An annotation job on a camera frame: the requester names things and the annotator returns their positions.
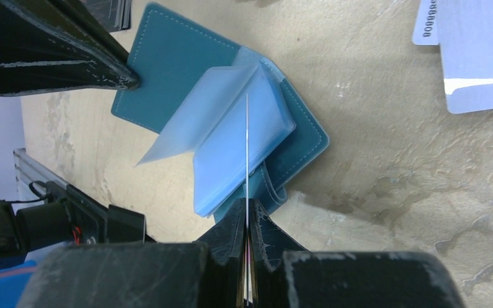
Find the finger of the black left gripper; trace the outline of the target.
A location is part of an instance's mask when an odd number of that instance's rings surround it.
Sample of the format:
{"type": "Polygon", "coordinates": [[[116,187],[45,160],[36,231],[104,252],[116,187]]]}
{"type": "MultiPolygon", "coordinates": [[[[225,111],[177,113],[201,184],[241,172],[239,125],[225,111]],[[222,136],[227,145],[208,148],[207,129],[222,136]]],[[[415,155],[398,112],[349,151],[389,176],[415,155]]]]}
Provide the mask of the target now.
{"type": "Polygon", "coordinates": [[[81,1],[0,1],[0,96],[136,89],[127,59],[81,1]]]}

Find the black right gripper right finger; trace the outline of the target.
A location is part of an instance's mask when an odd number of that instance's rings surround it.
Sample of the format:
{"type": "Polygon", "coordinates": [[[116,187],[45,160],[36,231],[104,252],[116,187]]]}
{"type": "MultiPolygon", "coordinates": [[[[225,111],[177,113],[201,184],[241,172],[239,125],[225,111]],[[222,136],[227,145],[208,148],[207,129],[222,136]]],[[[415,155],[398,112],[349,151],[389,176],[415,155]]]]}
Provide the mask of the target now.
{"type": "Polygon", "coordinates": [[[248,202],[255,307],[464,307],[449,271],[424,252],[312,252],[248,202]]]}

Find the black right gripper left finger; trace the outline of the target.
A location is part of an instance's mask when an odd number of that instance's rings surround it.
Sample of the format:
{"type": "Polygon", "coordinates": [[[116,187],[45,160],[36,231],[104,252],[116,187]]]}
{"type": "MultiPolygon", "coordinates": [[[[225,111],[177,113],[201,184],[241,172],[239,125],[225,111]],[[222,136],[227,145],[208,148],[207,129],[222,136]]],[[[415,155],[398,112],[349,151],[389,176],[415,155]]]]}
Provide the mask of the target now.
{"type": "Polygon", "coordinates": [[[247,201],[190,243],[66,246],[28,281],[19,307],[244,307],[247,201]]]}

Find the thin card edge-on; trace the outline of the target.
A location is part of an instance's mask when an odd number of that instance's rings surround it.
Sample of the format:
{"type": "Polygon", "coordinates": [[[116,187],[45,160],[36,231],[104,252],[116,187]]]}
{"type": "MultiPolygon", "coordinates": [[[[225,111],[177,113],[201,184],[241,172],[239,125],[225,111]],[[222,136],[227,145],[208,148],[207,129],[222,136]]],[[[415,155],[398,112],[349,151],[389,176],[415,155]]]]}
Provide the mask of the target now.
{"type": "Polygon", "coordinates": [[[246,292],[246,305],[245,307],[252,307],[252,304],[250,303],[250,286],[251,286],[251,276],[252,272],[250,269],[251,261],[250,261],[250,218],[249,218],[249,212],[250,212],[250,166],[249,166],[249,96],[246,94],[245,96],[246,102],[245,102],[245,121],[246,121],[246,127],[245,127],[245,226],[246,226],[246,257],[245,257],[245,272],[246,272],[246,283],[245,283],[245,292],[246,292]]]}

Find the black credit card stack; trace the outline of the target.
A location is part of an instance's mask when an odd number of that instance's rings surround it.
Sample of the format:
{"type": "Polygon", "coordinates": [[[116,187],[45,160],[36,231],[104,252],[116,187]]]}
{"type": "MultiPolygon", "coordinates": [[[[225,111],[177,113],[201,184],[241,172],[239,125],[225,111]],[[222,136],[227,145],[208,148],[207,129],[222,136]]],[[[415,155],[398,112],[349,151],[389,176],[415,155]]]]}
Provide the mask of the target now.
{"type": "Polygon", "coordinates": [[[130,29],[132,0],[81,0],[81,2],[109,33],[130,29]]]}

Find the blue leather card holder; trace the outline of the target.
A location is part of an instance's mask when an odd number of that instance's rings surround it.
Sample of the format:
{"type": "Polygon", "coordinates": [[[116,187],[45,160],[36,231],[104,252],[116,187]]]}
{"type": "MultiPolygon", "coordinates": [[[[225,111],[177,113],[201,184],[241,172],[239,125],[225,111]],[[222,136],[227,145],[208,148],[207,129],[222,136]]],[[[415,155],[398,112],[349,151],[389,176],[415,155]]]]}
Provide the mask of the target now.
{"type": "Polygon", "coordinates": [[[194,210],[221,220],[245,197],[245,96],[249,96],[250,197],[268,213],[329,136],[267,57],[162,6],[146,6],[128,65],[135,90],[117,92],[114,116],[158,137],[141,163],[193,153],[194,210]]]}

